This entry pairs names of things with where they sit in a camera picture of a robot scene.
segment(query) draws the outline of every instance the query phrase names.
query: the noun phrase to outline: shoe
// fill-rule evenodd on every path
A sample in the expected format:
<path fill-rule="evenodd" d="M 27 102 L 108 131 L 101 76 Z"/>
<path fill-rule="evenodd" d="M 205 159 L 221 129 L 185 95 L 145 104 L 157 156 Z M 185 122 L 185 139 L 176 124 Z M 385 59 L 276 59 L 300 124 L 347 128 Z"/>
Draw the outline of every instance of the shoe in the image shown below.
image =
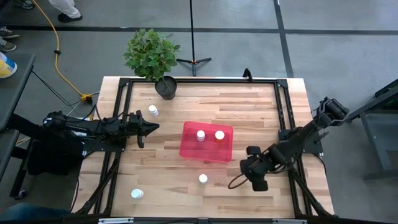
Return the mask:
<path fill-rule="evenodd" d="M 61 13 L 61 14 L 58 15 L 58 20 L 60 22 L 73 22 L 73 21 L 79 21 L 79 20 L 82 20 L 82 19 L 83 19 L 83 16 L 80 16 L 79 18 L 71 18 L 71 17 L 67 16 L 64 13 Z"/>
<path fill-rule="evenodd" d="M 14 5 L 28 10 L 35 7 L 35 4 L 31 0 L 14 0 Z"/>
<path fill-rule="evenodd" d="M 18 38 L 20 36 L 19 34 L 14 33 L 14 31 L 7 29 L 7 27 L 2 27 L 0 29 L 0 37 L 3 39 L 13 39 L 13 38 Z"/>
<path fill-rule="evenodd" d="M 7 42 L 0 38 L 0 51 L 2 52 L 10 52 L 17 49 L 17 45 Z"/>

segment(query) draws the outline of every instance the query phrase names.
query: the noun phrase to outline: red plastic bin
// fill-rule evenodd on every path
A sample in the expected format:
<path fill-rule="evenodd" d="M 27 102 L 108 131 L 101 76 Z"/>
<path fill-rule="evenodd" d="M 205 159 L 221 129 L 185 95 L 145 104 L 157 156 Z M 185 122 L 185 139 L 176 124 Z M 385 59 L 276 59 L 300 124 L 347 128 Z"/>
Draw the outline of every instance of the red plastic bin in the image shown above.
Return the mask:
<path fill-rule="evenodd" d="M 205 140 L 197 140 L 197 132 L 205 132 Z M 216 141 L 215 133 L 222 131 L 225 137 Z M 180 146 L 180 156 L 211 162 L 231 162 L 234 129 L 231 126 L 207 124 L 193 121 L 184 123 Z"/>

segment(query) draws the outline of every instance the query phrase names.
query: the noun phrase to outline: yellow extension cord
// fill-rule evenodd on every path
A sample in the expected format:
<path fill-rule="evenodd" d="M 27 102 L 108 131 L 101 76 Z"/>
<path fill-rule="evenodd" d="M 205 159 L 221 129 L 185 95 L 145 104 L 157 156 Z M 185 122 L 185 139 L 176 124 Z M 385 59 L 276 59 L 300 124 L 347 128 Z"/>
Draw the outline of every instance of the yellow extension cord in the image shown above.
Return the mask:
<path fill-rule="evenodd" d="M 80 100 L 85 101 L 85 102 L 92 102 L 92 94 L 82 94 L 69 80 L 67 80 L 61 73 L 61 71 L 58 69 L 58 57 L 59 57 L 59 52 L 60 52 L 60 39 L 58 37 L 58 33 L 55 30 L 54 25 L 52 24 L 51 20 L 49 17 L 45 14 L 45 12 L 42 10 L 42 8 L 37 4 L 35 0 L 33 0 L 35 5 L 39 8 L 40 12 L 42 12 L 43 16 L 47 19 L 47 21 L 50 23 L 52 29 L 54 30 L 55 37 L 57 38 L 57 49 L 54 51 L 55 52 L 55 69 L 58 72 L 58 74 L 80 95 Z"/>

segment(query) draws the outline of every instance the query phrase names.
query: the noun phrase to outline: concrete floor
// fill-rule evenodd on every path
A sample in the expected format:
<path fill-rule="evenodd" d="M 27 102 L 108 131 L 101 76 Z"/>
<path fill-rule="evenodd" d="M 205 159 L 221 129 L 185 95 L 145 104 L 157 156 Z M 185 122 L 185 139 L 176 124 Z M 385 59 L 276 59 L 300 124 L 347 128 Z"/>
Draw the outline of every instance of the concrete floor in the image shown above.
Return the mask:
<path fill-rule="evenodd" d="M 189 4 L 184 0 L 75 0 L 84 19 L 68 26 L 189 27 Z M 393 0 L 280 0 L 286 29 L 398 30 L 398 2 Z M 47 1 L 39 4 L 57 25 L 59 13 Z M 196 27 L 277 29 L 272 0 L 194 1 Z M 8 4 L 0 12 L 3 24 L 46 26 L 37 9 L 23 11 Z M 78 95 L 55 73 L 55 37 L 50 31 L 18 30 L 21 38 L 13 54 L 36 54 L 34 70 L 71 102 Z M 98 91 L 105 75 L 132 75 L 121 55 L 130 32 L 59 32 L 60 69 L 85 93 Z M 191 59 L 190 34 L 174 32 L 179 57 Z M 197 59 L 213 57 L 198 69 L 198 76 L 240 77 L 250 68 L 255 77 L 285 78 L 279 34 L 195 34 Z M 372 93 L 398 78 L 398 35 L 287 35 L 294 76 L 304 78 L 310 105 L 324 96 L 336 98 L 355 110 Z M 190 76 L 178 65 L 173 76 Z M 17 113 L 40 123 L 51 111 L 70 111 L 31 76 L 17 106 Z M 81 113 L 90 109 L 79 107 Z M 380 169 L 375 152 L 359 120 L 330 128 L 322 140 L 331 198 L 337 215 L 345 218 L 398 222 L 398 181 L 364 182 L 362 176 Z M 12 160 L 0 182 L 0 212 L 16 203 L 8 197 L 19 162 Z M 49 174 L 27 177 L 30 194 L 24 202 L 68 209 L 77 180 L 76 169 L 66 177 Z"/>

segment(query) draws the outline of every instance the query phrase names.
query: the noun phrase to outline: wooden tabletop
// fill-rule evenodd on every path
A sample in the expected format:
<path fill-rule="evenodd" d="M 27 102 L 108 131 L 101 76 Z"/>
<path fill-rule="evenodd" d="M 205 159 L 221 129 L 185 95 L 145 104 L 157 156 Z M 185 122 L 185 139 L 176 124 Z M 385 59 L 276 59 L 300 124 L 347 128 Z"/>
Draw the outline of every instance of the wooden tabletop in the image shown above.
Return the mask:
<path fill-rule="evenodd" d="M 102 117 L 112 116 L 118 83 L 119 77 L 104 77 L 98 100 Z M 303 126 L 312 119 L 304 81 L 293 78 L 288 79 L 288 84 L 296 125 Z M 158 117 L 150 115 L 149 105 L 156 105 Z M 264 150 L 278 141 L 280 127 L 273 85 L 179 83 L 176 97 L 165 101 L 153 84 L 135 83 L 130 112 L 136 110 L 142 111 L 145 120 L 159 123 L 160 128 L 144 138 L 144 149 L 139 149 L 136 138 L 127 141 L 116 183 L 113 217 L 294 217 L 286 172 L 266 175 L 267 192 L 254 192 L 248 181 L 234 190 L 227 188 L 240 174 L 239 162 L 246 158 L 247 146 L 257 145 Z M 179 148 L 185 121 L 233 126 L 233 160 L 220 164 L 182 159 Z M 74 211 L 98 186 L 103 157 L 103 152 L 96 152 L 83 161 Z M 333 213 L 321 162 L 304 154 L 303 164 L 308 187 L 324 208 Z M 207 184 L 199 183 L 200 174 L 208 176 Z M 134 200 L 133 189 L 143 190 L 144 197 Z M 298 194 L 300 208 L 304 210 L 301 191 Z"/>

